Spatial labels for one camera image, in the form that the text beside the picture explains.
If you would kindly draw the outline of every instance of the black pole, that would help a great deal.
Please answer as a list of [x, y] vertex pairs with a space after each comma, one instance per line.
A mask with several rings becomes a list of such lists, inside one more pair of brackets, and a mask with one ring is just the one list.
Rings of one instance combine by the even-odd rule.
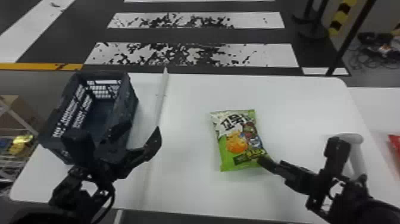
[[299, 24], [312, 23], [315, 18], [315, 12], [312, 11], [314, 0], [307, 0], [304, 11], [303, 8], [296, 8], [292, 13], [292, 19]]
[[328, 30], [322, 26], [321, 19], [325, 13], [326, 6], [328, 5], [329, 0], [322, 0], [319, 9], [317, 11], [317, 15], [315, 19], [313, 19], [311, 24], [300, 24], [297, 27], [298, 33], [303, 37], [310, 41], [319, 41], [326, 39], [328, 35]]
[[328, 5], [328, 2], [329, 2], [329, 0], [323, 0], [321, 2], [320, 8], [318, 10], [317, 17], [315, 18], [315, 20], [314, 20], [314, 22], [312, 24], [311, 33], [315, 33], [315, 31], [317, 30], [318, 26], [320, 25], [322, 16], [324, 15], [324, 12], [325, 12], [326, 6]]
[[372, 6], [374, 6], [376, 0], [367, 0], [364, 7], [362, 8], [360, 14], [358, 15], [356, 21], [354, 22], [353, 27], [351, 28], [349, 34], [347, 35], [345, 41], [343, 42], [342, 46], [337, 52], [336, 58], [333, 61], [332, 66], [326, 72], [326, 76], [332, 76], [336, 66], [338, 65], [339, 61], [342, 59], [343, 55], [345, 54], [347, 48], [350, 46], [350, 43], [353, 41], [355, 35], [357, 35], [358, 30], [360, 29], [361, 25], [363, 24], [365, 18], [367, 18], [368, 14], [370, 13]]
[[307, 4], [305, 6], [304, 14], [303, 14], [304, 18], [308, 18], [310, 16], [311, 7], [313, 7], [313, 4], [314, 4], [314, 0], [308, 0]]

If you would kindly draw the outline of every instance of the table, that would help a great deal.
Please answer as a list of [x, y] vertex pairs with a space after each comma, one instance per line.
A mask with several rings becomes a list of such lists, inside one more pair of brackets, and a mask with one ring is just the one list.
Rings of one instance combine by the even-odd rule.
[[389, 143], [388, 134], [400, 135], [400, 88], [349, 88], [355, 105], [397, 183], [400, 158]]
[[[131, 78], [143, 103], [142, 115], [151, 122], [154, 118], [147, 113], [151, 114], [154, 104], [147, 105], [142, 97], [150, 94], [149, 99], [154, 99], [157, 85], [151, 82], [160, 75], [136, 74]], [[153, 92], [139, 83], [153, 86]], [[362, 134], [371, 193], [400, 206], [399, 185], [341, 80], [174, 74], [169, 78], [160, 118], [162, 148], [150, 163], [115, 183], [114, 207], [323, 223], [304, 208], [306, 196], [291, 191], [266, 170], [219, 172], [220, 157], [209, 112], [243, 108], [256, 109], [261, 139], [273, 158], [314, 171], [324, 164], [323, 150], [329, 137], [342, 132]], [[11, 198], [47, 202], [67, 170], [47, 150], [36, 150], [14, 184]]]

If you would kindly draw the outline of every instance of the plastic basket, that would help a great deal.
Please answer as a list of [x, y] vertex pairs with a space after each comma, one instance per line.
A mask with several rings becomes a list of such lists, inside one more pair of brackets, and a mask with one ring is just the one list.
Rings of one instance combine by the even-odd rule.
[[[61, 142], [71, 128], [90, 132], [97, 146], [107, 130], [133, 120], [138, 98], [127, 73], [121, 71], [77, 72], [65, 87], [59, 106], [53, 110], [39, 134], [39, 142], [65, 164], [73, 164]], [[129, 133], [117, 142], [125, 147]]]

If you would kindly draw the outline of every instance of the cartoon character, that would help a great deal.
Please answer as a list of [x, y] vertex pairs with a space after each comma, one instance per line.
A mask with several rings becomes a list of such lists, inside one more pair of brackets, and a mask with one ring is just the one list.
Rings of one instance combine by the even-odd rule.
[[255, 128], [253, 122], [244, 123], [242, 126], [243, 133], [245, 134], [247, 141], [250, 141], [250, 139], [257, 136], [257, 129]]
[[246, 136], [247, 142], [249, 143], [249, 150], [263, 147], [253, 122], [247, 122], [243, 124], [243, 133]]

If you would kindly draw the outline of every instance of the green snack bag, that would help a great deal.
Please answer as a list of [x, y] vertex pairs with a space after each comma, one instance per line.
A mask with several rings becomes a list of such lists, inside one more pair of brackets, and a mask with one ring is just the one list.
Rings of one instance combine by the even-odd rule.
[[221, 171], [258, 167], [257, 158], [267, 155], [255, 128], [255, 110], [212, 112], [221, 154]]

